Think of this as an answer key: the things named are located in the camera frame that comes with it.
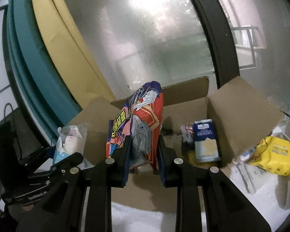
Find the clear white snack bag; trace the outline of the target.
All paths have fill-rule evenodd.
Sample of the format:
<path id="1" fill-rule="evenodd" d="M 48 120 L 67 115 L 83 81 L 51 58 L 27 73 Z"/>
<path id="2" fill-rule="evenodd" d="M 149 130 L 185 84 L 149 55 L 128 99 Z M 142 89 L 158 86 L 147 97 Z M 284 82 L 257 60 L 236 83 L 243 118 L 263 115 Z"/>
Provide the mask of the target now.
<path id="1" fill-rule="evenodd" d="M 56 149 L 53 157 L 53 164 L 57 164 L 75 152 L 84 154 L 88 134 L 88 124 L 69 125 L 59 127 L 59 134 Z"/>

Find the blue sea salt cracker pack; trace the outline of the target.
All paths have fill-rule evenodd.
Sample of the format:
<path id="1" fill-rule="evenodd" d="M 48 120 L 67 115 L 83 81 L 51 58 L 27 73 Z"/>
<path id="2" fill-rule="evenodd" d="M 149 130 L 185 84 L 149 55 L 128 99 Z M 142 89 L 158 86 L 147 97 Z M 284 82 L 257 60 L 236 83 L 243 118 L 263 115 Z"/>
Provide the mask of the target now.
<path id="1" fill-rule="evenodd" d="M 193 123 L 193 139 L 198 163 L 220 161 L 212 119 L 204 119 Z"/>

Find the red blue anime snack bag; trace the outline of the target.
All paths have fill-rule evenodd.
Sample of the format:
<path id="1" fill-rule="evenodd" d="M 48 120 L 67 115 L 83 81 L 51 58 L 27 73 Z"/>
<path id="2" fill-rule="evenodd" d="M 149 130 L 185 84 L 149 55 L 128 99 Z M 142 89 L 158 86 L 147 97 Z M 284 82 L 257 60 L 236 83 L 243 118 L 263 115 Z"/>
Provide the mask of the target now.
<path id="1" fill-rule="evenodd" d="M 157 145 L 163 122 L 163 91 L 160 83 L 141 86 L 125 102 L 117 118 L 109 121 L 106 157 L 124 146 L 126 136 L 132 139 L 130 166 L 150 164 L 157 170 Z"/>

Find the white red cartoon snack bag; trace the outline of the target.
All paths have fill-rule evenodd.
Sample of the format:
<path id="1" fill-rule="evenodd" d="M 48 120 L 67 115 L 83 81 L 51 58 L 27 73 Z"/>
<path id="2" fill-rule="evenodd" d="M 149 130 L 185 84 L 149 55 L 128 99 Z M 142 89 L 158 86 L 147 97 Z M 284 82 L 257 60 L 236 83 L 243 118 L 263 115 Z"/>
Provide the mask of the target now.
<path id="1" fill-rule="evenodd" d="M 187 123 L 180 127 L 183 142 L 192 144 L 194 143 L 194 131 L 193 131 L 193 123 Z"/>

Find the teal curtain left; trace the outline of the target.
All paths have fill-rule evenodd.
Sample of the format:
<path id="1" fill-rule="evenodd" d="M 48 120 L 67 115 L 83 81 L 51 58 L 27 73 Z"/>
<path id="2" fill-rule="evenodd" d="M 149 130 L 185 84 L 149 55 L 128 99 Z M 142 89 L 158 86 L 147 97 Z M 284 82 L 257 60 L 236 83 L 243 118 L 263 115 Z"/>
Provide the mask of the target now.
<path id="1" fill-rule="evenodd" d="M 7 49 L 21 99 L 50 144 L 57 129 L 80 111 L 60 77 L 38 29 L 32 0 L 8 0 Z"/>

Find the brown cardboard box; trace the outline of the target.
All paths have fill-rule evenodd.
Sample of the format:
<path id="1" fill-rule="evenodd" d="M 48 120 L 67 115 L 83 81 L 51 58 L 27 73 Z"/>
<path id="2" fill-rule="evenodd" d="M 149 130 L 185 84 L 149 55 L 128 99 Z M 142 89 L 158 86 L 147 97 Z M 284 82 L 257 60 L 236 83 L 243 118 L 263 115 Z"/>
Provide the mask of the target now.
<path id="1" fill-rule="evenodd" d="M 163 128 L 167 146 L 179 151 L 182 141 L 192 137 L 196 121 L 211 119 L 216 142 L 225 164 L 256 146 L 283 119 L 284 114 L 262 97 L 243 78 L 236 77 L 214 93 L 209 79 L 195 78 L 163 88 Z M 109 102 L 98 97 L 76 115 L 71 125 L 86 124 L 85 158 L 97 164 L 105 158 L 108 123 L 119 116 L 124 100 Z M 165 189 L 148 166 L 129 175 L 124 188 L 111 191 L 112 201 L 145 211 L 171 213 L 175 210 L 175 189 Z"/>

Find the yellow curtain left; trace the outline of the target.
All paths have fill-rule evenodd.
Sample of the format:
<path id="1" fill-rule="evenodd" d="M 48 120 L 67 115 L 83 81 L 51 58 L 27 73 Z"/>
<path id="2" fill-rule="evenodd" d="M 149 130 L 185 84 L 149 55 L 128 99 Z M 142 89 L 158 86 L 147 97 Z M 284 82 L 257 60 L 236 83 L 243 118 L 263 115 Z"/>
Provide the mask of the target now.
<path id="1" fill-rule="evenodd" d="M 96 64 L 64 0 L 32 0 L 42 39 L 65 85 L 85 108 L 94 98 L 115 96 Z"/>

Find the black window frame post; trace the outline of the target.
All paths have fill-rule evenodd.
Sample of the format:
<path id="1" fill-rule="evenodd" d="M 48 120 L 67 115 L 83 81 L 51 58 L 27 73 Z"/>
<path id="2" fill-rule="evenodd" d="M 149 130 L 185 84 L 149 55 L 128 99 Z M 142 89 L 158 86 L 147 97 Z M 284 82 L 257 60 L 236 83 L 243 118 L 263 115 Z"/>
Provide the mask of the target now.
<path id="1" fill-rule="evenodd" d="M 240 75 L 231 29 L 219 0 L 191 0 L 203 27 L 220 88 Z"/>

